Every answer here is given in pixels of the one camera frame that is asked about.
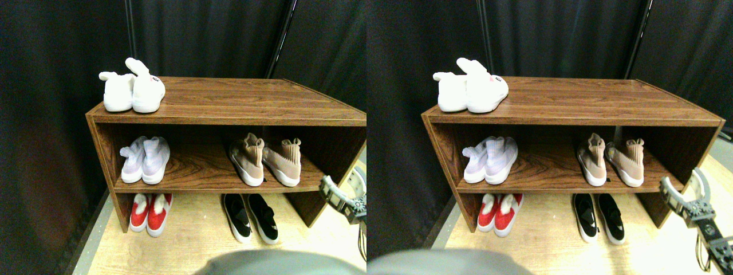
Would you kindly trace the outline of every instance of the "red shoe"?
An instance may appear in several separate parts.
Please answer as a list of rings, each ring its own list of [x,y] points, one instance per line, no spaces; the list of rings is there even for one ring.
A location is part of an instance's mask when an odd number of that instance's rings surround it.
[[[477,222],[479,231],[489,232],[494,229],[494,216],[499,211],[499,202],[501,194],[485,194],[482,199],[481,210],[479,211],[479,221]]]
[[[153,194],[153,203],[150,204],[147,214],[147,233],[157,238],[166,228],[168,213],[171,212],[173,194]]]
[[[150,195],[135,195],[133,210],[130,214],[130,230],[133,232],[141,232],[147,226],[148,205],[150,205]]]
[[[517,219],[517,213],[524,204],[523,194],[509,194],[501,200],[499,211],[496,212],[494,232],[499,237],[506,237],[512,231],[512,225]]]

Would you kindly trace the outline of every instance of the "shoe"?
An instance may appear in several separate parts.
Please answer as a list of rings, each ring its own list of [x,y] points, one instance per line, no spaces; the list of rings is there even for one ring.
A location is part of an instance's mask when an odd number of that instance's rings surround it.
[[[150,70],[140,60],[130,57],[125,60],[125,65],[137,75],[133,87],[133,109],[138,113],[157,111],[166,96],[166,85],[157,76],[151,76]]]
[[[575,220],[578,221],[578,230],[583,241],[591,243],[598,239],[593,199],[590,194],[573,194],[572,208],[575,210]]]
[[[605,183],[604,149],[605,142],[596,133],[591,135],[588,143],[583,143],[578,148],[578,161],[581,162],[586,180],[592,186],[602,186]]]
[[[605,234],[608,235],[608,239],[615,245],[624,244],[624,241],[626,241],[624,222],[621,221],[621,211],[614,198],[609,194],[599,195],[598,208],[600,208],[600,215],[603,217]]]
[[[499,184],[507,180],[512,165],[517,160],[519,149],[513,138],[493,136],[486,141],[486,175],[489,184]]]
[[[501,194],[485,194],[481,201],[481,210],[479,211],[479,220],[476,227],[481,232],[489,232],[494,229],[494,217],[496,212],[499,211]]]
[[[133,232],[142,232],[147,226],[147,213],[150,209],[150,195],[135,194],[133,199],[133,209],[130,212],[130,230]]]
[[[606,158],[616,168],[621,181],[627,186],[639,187],[644,183],[644,140],[629,139],[626,147],[616,148],[613,142],[608,143]]]
[[[115,72],[99,73],[104,80],[104,108],[107,111],[127,111],[133,108],[133,85],[135,75],[118,75]]]
[[[259,186],[265,179],[262,170],[262,148],[265,142],[249,133],[246,139],[237,140],[229,146],[229,159],[237,168],[239,178],[248,186]]]
[[[524,204],[523,194],[507,194],[501,199],[499,211],[494,218],[494,233],[499,237],[506,237],[512,231],[517,214]]]
[[[147,213],[147,233],[150,237],[157,238],[166,229],[168,214],[173,205],[173,194],[153,194],[152,201]]]
[[[463,148],[463,156],[469,158],[463,170],[463,179],[467,183],[478,183],[486,178],[486,141],[484,139],[475,147]]]
[[[441,111],[466,110],[468,95],[465,93],[466,76],[453,73],[434,73],[432,79],[438,81],[438,107]]]
[[[226,219],[229,227],[232,228],[234,238],[240,243],[249,242],[252,229],[249,226],[247,210],[244,208],[244,199],[241,194],[222,194],[221,202],[224,204]]]
[[[254,222],[257,224],[259,236],[267,244],[276,244],[280,239],[275,224],[275,212],[268,206],[260,194],[250,194],[247,197],[247,208],[252,211]]]
[[[458,67],[466,73],[465,91],[468,96],[466,107],[472,113],[487,113],[509,94],[509,86],[500,76],[492,76],[476,60],[459,58]]]
[[[293,187],[301,181],[301,141],[282,141],[281,146],[265,147],[262,162],[272,169],[277,180],[284,186]]]
[[[166,173],[166,164],[171,158],[171,148],[166,139],[154,136],[143,142],[145,161],[142,164],[142,181],[147,184],[158,184]]]
[[[119,155],[126,157],[125,164],[122,165],[122,172],[119,176],[124,183],[136,183],[142,178],[142,163],[145,160],[145,149],[143,142],[147,137],[141,136],[128,147],[119,150]]]

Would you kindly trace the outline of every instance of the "floor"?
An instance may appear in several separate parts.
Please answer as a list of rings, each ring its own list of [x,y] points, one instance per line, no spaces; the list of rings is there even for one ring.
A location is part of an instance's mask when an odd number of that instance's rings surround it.
[[[358,169],[366,172],[363,162]],[[74,274],[191,274],[213,257],[244,249],[287,249],[326,254],[366,269],[357,248],[358,225],[327,207],[307,228],[282,194],[263,194],[275,210],[280,243],[265,244],[254,233],[251,243],[232,235],[218,194],[175,194],[161,237],[145,231],[122,233],[108,201],[82,251]]]
[[[715,221],[724,236],[733,235],[733,173],[711,156],[702,169],[718,212]],[[493,232],[470,233],[460,211],[454,213],[457,222],[444,247],[508,254],[534,274],[707,274],[695,258],[697,231],[674,214],[658,230],[632,194],[614,195],[627,228],[627,240],[621,246],[612,245],[604,232],[595,243],[581,239],[570,194],[532,194],[526,199],[506,238]],[[711,274],[717,273],[713,267]]]

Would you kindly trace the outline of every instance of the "wooden shoe rack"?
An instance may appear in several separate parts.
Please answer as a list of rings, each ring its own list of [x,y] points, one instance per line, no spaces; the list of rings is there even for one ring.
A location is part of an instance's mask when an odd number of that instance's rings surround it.
[[[310,227],[325,207],[323,175],[339,185],[367,145],[367,114],[320,92],[280,79],[161,77],[166,96],[154,113],[86,113],[109,193],[127,232],[135,193],[285,193]],[[247,186],[227,157],[229,144],[255,133],[267,143],[299,138],[301,181],[283,186],[265,167],[265,182]],[[123,183],[119,149],[139,136],[168,140],[171,158],[157,185]]]
[[[659,192],[669,176],[683,190],[693,168],[699,166],[725,120],[670,92],[639,80],[506,77],[509,95],[486,114],[442,112],[437,106],[422,114],[438,155],[471,232],[485,193],[636,193],[657,227],[670,214]],[[606,164],[608,179],[594,187],[583,178],[575,156],[591,133],[608,142],[642,138],[644,184],[638,188],[620,181]],[[507,180],[492,186],[468,184],[463,170],[464,147],[489,136],[511,136],[519,155]]]

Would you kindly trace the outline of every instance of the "white sole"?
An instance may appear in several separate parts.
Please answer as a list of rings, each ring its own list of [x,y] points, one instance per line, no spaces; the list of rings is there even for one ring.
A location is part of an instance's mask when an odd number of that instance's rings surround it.
[[[588,169],[586,168],[586,165],[583,163],[583,160],[581,159],[581,155],[576,154],[576,157],[578,157],[578,162],[580,162],[581,167],[583,167],[583,174],[585,175],[586,181],[588,182],[588,184],[592,186],[596,186],[596,187],[602,186],[603,184],[605,184],[605,177],[603,178],[593,177],[591,172],[588,171]]]
[[[499,104],[501,104],[501,101],[504,101],[504,98],[507,98],[507,95],[509,94],[504,95],[503,97],[501,97],[501,99],[489,105],[486,105],[486,104],[471,105],[471,100],[469,100],[468,104],[466,104],[466,107],[468,108],[468,111],[471,113],[477,113],[477,114],[488,113],[490,111],[495,110],[496,107],[498,107]]]
[[[595,242],[598,239],[598,230],[596,230],[596,235],[593,237],[588,236],[588,234],[586,234],[586,231],[583,230],[583,226],[581,225],[581,219],[578,216],[578,210],[575,209],[575,198],[574,197],[572,198],[572,211],[573,213],[575,213],[575,222],[578,224],[578,231],[581,232],[581,238],[583,238],[583,241],[585,241],[586,243]]]
[[[467,183],[478,183],[486,178],[486,168],[481,168],[481,171],[475,172],[473,174],[466,174],[463,173],[463,179]]]
[[[499,229],[494,228],[494,233],[496,233],[497,236],[504,238],[504,237],[507,237],[509,235],[509,232],[512,231],[512,227],[514,227],[514,222],[517,221],[517,216],[519,215],[519,210],[522,209],[522,205],[524,205],[524,201],[526,199],[527,199],[527,196],[526,195],[522,195],[522,202],[519,203],[519,205],[517,206],[517,210],[514,211],[514,218],[512,219],[512,221],[509,222],[509,225],[507,226],[507,228],[504,228],[503,230],[499,230]]]
[[[234,159],[234,156],[231,153],[229,154],[229,160],[232,161],[232,163],[235,164],[235,166],[237,167],[237,173],[239,174],[239,178],[242,179],[242,181],[246,185],[252,186],[252,187],[257,187],[257,186],[260,186],[262,184],[262,181],[263,180],[265,180],[264,177],[255,178],[255,177],[250,176],[249,173],[247,173],[247,171],[245,171],[245,169],[242,168],[241,165],[239,165],[239,163],[237,162],[237,160]]]
[[[512,165],[514,165],[514,162],[517,161],[517,155],[519,155],[519,150],[512,156],[512,160],[505,166],[501,171],[499,171],[496,175],[485,175],[484,179],[487,183],[490,185],[497,185],[503,183],[505,180],[507,180],[507,177],[509,177],[509,171],[512,170]]]
[[[121,172],[119,177],[122,178],[122,182],[124,183],[136,183],[138,180],[142,179],[142,166],[132,174]]]
[[[640,180],[637,180],[637,179],[629,176],[629,174],[626,173],[626,171],[619,169],[619,167],[616,165],[616,163],[614,162],[614,160],[612,160],[611,157],[608,156],[608,154],[606,154],[606,159],[608,159],[608,162],[610,162],[611,165],[614,166],[614,169],[618,172],[619,177],[621,178],[621,181],[624,182],[624,184],[626,184],[627,186],[630,186],[630,187],[639,187],[639,186],[641,186],[642,183],[644,183],[644,178],[641,178]]]
[[[229,228],[232,229],[232,234],[234,235],[234,238],[237,239],[240,243],[249,243],[252,237],[252,228],[250,226],[249,228],[249,236],[245,237],[242,236],[239,231],[237,231],[237,227],[234,227],[234,224],[232,223],[232,217],[229,216],[229,211],[226,210],[226,205],[224,204],[224,198],[221,198],[221,204],[224,205],[224,212],[226,213],[226,220],[229,222]]]
[[[275,167],[270,164],[268,161],[266,161],[264,158],[262,159],[262,162],[266,164],[268,167],[270,167],[270,170],[273,171],[273,175],[275,175],[275,178],[282,183],[282,185],[287,187],[295,187],[298,183],[300,183],[301,179],[292,179],[289,178],[283,173],[282,171],[275,169]]]
[[[247,207],[249,210],[252,210],[252,206],[249,205],[249,199],[247,199]],[[257,224],[257,232],[259,232],[259,237],[266,242],[267,244],[277,244],[278,241],[280,241],[280,232],[278,231],[277,238],[270,239],[265,233],[262,231],[262,226],[259,224],[259,220],[257,219],[257,215],[252,215],[254,217],[254,223]]]

